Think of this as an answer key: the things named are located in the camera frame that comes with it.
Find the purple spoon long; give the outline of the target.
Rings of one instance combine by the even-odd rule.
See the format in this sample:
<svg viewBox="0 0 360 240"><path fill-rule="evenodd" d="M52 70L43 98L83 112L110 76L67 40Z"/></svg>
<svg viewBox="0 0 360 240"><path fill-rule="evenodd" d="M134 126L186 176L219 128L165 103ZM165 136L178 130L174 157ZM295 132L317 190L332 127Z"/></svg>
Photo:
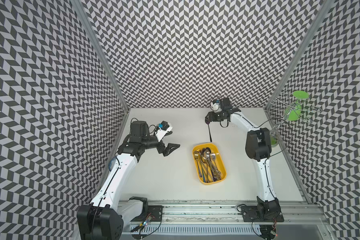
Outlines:
<svg viewBox="0 0 360 240"><path fill-rule="evenodd" d="M212 139L212 135L211 135L211 129L210 129L210 121L208 119L205 120L205 123L207 124L208 126L208 130L209 130L209 139L210 139L210 142L212 143L213 142L213 139Z"/></svg>

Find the silver spoon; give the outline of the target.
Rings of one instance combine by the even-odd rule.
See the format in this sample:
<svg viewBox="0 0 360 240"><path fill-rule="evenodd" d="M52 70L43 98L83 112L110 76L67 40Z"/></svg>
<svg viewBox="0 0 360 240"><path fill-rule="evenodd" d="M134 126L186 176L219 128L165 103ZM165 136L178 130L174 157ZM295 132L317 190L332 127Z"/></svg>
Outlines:
<svg viewBox="0 0 360 240"><path fill-rule="evenodd" d="M194 158L195 158L195 161L196 161L199 177L201 178L202 177L202 172L201 172L200 166L199 166L199 152L198 151L194 151Z"/></svg>
<svg viewBox="0 0 360 240"><path fill-rule="evenodd" d="M211 159L211 161L212 161L212 163L213 163L213 165L214 165L215 172L216 172L216 174L217 174L217 179L218 179L218 180L221 180L221 179L222 179L222 174L221 174L220 170L219 170L218 167L217 167L216 154L215 154L215 153L210 153L210 159Z"/></svg>

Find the rose gold spoon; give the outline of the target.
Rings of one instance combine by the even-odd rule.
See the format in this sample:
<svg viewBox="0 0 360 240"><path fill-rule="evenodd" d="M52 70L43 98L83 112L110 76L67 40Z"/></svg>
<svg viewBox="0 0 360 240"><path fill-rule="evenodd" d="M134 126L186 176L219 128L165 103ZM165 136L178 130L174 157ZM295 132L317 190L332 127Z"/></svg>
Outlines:
<svg viewBox="0 0 360 240"><path fill-rule="evenodd" d="M216 172L215 172L214 165L213 165L213 163L212 163L212 161L211 161L211 159L210 159L210 153L211 153L211 152L210 152L208 149L205 149L205 151L204 151L204 157L206 158L207 163L208 163L208 165L209 165L209 167L210 167L210 169L211 169L211 173L212 173L212 176L213 176L214 181L217 181L217 180L218 180L218 179L217 179L217 174L216 174Z"/></svg>

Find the yellow storage box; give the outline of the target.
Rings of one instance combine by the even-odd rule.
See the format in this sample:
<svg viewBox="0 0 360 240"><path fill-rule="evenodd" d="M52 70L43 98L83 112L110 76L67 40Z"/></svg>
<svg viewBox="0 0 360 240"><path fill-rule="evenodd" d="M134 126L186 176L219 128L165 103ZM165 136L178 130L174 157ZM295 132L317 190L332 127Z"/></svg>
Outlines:
<svg viewBox="0 0 360 240"><path fill-rule="evenodd" d="M192 153L197 177L202 184L212 185L226 179L227 171L217 146L200 144L193 148Z"/></svg>

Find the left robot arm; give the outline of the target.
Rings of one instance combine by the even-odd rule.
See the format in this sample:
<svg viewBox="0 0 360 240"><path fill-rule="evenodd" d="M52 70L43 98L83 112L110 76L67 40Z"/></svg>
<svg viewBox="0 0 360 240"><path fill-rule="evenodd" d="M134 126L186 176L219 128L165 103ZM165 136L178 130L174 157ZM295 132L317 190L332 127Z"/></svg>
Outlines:
<svg viewBox="0 0 360 240"><path fill-rule="evenodd" d="M149 222L161 219L162 208L155 207L150 212L147 198L131 197L122 207L119 201L125 183L146 150L156 149L166 157L180 147L163 142L164 137L172 134L172 129L166 121L156 125L153 132L145 121L131 123L130 133L110 161L110 173L103 186L90 204L80 206L77 212L82 240L118 240L130 222L139 221L132 231L141 232Z"/></svg>

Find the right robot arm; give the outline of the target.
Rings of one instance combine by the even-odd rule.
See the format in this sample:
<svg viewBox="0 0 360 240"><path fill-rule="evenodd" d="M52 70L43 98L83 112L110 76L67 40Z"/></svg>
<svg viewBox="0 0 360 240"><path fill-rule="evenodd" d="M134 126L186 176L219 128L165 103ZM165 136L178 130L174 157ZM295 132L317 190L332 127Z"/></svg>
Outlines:
<svg viewBox="0 0 360 240"><path fill-rule="evenodd" d="M257 213L261 220L273 220L281 215L281 206L274 190L270 159L272 153L271 137L268 128L261 128L251 122L239 108L233 107L229 98L215 99L210 103L211 111L205 122L234 124L247 133L245 151L253 161L257 177Z"/></svg>

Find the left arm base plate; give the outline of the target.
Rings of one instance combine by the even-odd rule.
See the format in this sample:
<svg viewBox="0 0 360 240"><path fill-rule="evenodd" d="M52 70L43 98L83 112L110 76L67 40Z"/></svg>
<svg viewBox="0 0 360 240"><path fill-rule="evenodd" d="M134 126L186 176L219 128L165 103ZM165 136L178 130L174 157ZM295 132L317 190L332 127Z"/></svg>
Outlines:
<svg viewBox="0 0 360 240"><path fill-rule="evenodd" d="M131 220L131 222L143 222L147 218L150 219L151 222L161 222L162 215L163 215L163 206L156 205L156 206L148 206L147 210L143 212L140 216L135 217Z"/></svg>

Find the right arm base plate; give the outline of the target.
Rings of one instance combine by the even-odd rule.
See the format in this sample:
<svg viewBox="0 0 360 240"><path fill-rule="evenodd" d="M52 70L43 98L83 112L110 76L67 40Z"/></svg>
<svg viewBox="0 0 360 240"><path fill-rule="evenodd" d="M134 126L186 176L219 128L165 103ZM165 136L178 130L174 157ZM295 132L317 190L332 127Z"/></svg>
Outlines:
<svg viewBox="0 0 360 240"><path fill-rule="evenodd" d="M285 221L283 213L280 208L276 209L259 209L257 206L240 206L240 212L243 221L251 222L267 222L267 223L283 223Z"/></svg>

